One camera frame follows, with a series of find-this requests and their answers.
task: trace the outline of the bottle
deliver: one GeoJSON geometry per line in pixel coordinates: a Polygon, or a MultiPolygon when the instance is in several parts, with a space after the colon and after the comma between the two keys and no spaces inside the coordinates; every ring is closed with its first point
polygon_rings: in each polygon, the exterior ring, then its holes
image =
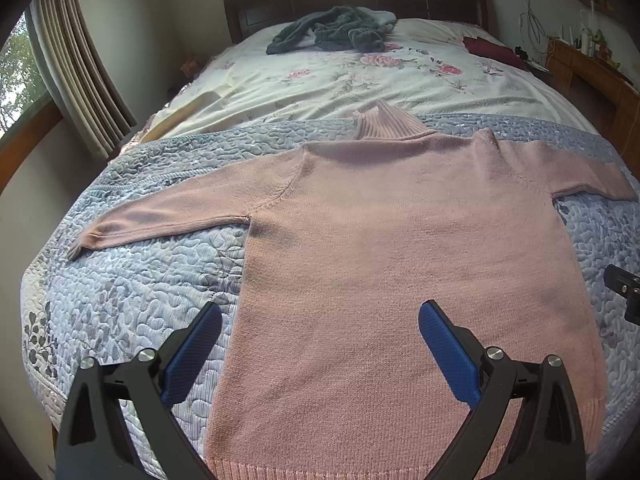
{"type": "Polygon", "coordinates": [[[580,52],[585,56],[589,55],[589,44],[591,43],[591,35],[589,30],[582,24],[582,44],[580,46],[580,52]]]}

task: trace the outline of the blue gripper pad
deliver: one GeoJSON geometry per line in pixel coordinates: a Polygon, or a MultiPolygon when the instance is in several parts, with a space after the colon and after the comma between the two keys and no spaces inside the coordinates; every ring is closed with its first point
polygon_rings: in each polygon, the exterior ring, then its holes
{"type": "Polygon", "coordinates": [[[456,399],[474,409],[481,397],[478,369],[429,301],[420,307],[418,327],[456,399]]]}
{"type": "Polygon", "coordinates": [[[187,398],[213,345],[222,332],[222,312],[211,304],[164,370],[162,403],[171,408],[187,398]]]}

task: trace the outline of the floral comforter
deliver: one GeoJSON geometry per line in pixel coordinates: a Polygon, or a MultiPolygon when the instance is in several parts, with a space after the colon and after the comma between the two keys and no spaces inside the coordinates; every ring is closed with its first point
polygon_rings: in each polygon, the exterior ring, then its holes
{"type": "Polygon", "coordinates": [[[596,132],[529,72],[469,54],[464,36],[499,43],[480,28],[399,20],[381,54],[308,48],[267,56],[266,46],[284,26],[265,28],[213,60],[149,121],[142,142],[237,124],[347,118],[377,99],[413,114],[510,114],[596,132]]]}

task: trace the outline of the gray blanket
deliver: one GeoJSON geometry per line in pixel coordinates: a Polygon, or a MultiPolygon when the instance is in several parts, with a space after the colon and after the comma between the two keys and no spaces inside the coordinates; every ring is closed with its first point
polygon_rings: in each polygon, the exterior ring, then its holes
{"type": "Polygon", "coordinates": [[[392,22],[381,21],[373,11],[352,6],[313,12],[283,28],[267,46],[267,54],[282,54],[312,44],[322,50],[384,52],[384,34],[393,29],[395,18],[392,22]]]}
{"type": "MultiPolygon", "coordinates": [[[[463,137],[489,126],[498,138],[541,139],[623,165],[603,138],[546,121],[484,114],[437,114],[423,120],[463,137]]],[[[66,258],[69,245],[83,227],[119,203],[306,140],[352,135],[351,120],[256,124],[142,144],[113,161],[78,198],[22,279],[22,355],[36,396],[54,423],[60,423],[80,359],[92,355],[111,363],[131,359],[145,347],[157,348],[213,300],[224,313],[223,335],[187,400],[173,410],[189,441],[202,452],[212,394],[238,311],[246,226],[146,240],[96,251],[76,262],[66,258]]],[[[629,180],[640,190],[634,178],[629,180]]],[[[606,289],[602,278],[610,263],[640,272],[640,205],[580,193],[558,199],[556,208],[577,253],[606,363],[603,438],[589,462],[594,477],[615,457],[640,415],[640,327],[624,321],[623,298],[606,289]]],[[[124,404],[124,413],[143,463],[162,478],[130,403],[124,404]]]]}

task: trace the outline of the metal screw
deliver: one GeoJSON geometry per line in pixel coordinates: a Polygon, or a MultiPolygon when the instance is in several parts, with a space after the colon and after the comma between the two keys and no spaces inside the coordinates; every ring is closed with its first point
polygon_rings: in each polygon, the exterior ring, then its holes
{"type": "Polygon", "coordinates": [[[559,366],[562,366],[562,359],[554,354],[551,354],[549,357],[547,357],[546,362],[552,365],[553,368],[558,368],[559,366]]]}
{"type": "Polygon", "coordinates": [[[85,357],[80,361],[80,367],[82,370],[88,370],[89,368],[93,368],[95,365],[95,359],[93,357],[85,357]]]}
{"type": "Polygon", "coordinates": [[[504,357],[502,348],[498,348],[497,346],[489,346],[489,348],[486,349],[486,354],[489,356],[489,359],[494,361],[499,361],[504,357]]]}
{"type": "Polygon", "coordinates": [[[156,351],[153,348],[145,348],[138,354],[138,361],[153,361],[156,357],[156,351]]]}

